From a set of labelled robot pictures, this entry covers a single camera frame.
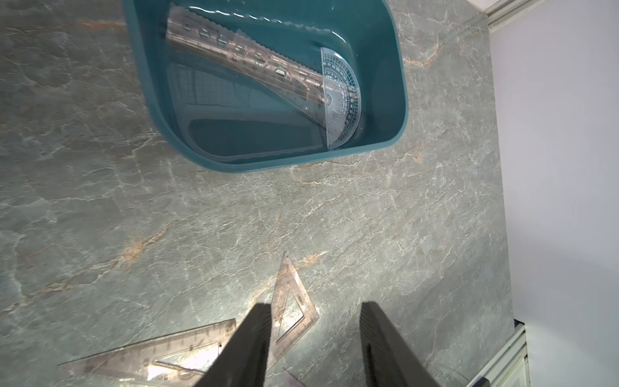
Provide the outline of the grey straight ruler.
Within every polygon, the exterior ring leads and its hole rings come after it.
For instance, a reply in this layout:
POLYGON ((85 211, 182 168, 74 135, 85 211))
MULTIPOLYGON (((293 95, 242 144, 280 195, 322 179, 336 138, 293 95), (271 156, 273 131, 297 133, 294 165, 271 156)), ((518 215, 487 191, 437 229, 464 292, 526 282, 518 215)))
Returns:
POLYGON ((260 45, 241 31, 232 32, 174 3, 169 8, 166 40, 273 90, 325 103, 322 74, 260 45))

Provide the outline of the pink long triangle ruler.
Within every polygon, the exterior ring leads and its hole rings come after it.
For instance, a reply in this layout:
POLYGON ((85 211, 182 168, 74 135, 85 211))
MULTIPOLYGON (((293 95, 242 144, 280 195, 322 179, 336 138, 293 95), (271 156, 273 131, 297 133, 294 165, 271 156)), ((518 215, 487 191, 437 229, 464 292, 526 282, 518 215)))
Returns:
POLYGON ((214 364, 236 331, 227 319, 60 364, 71 375, 151 386, 192 386, 214 364))

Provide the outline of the pink small triangle ruler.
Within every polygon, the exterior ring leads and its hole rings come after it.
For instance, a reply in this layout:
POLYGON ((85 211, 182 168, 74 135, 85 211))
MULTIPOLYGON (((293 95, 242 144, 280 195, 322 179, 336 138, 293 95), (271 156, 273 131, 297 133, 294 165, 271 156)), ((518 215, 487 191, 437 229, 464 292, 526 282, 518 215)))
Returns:
POLYGON ((319 320, 319 313, 289 255, 284 253, 272 296, 271 369, 319 320))

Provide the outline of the blue protractor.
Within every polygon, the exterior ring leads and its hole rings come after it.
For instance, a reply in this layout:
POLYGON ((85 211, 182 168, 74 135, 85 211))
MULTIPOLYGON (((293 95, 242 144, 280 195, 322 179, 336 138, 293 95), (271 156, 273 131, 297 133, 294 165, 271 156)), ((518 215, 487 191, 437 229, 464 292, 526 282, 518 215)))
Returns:
POLYGON ((358 79, 337 52, 321 48, 327 148, 343 146, 355 134, 362 111, 358 79))

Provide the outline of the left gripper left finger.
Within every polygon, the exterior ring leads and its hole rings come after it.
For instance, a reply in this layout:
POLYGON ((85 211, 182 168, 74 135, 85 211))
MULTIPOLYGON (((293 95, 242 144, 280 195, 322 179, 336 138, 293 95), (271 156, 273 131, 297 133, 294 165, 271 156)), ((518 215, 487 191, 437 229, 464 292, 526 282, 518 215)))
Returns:
POLYGON ((194 386, 263 386, 271 334, 272 307, 257 303, 194 386))

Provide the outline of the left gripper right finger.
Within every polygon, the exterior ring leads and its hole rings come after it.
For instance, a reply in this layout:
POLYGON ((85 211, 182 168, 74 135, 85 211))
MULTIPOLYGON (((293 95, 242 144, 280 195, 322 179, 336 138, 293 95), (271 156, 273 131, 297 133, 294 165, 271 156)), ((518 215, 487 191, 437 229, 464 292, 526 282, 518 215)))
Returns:
POLYGON ((367 386, 437 386, 375 302, 361 305, 359 329, 367 386))

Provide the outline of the clear straight ruler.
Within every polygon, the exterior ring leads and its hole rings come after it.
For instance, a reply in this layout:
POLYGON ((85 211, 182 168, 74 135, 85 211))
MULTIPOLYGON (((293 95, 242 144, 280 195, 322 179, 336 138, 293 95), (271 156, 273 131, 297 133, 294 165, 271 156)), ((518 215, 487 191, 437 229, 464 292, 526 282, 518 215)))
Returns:
POLYGON ((171 63, 168 69, 177 129, 191 146, 225 157, 323 148, 325 130, 310 104, 220 65, 171 63))

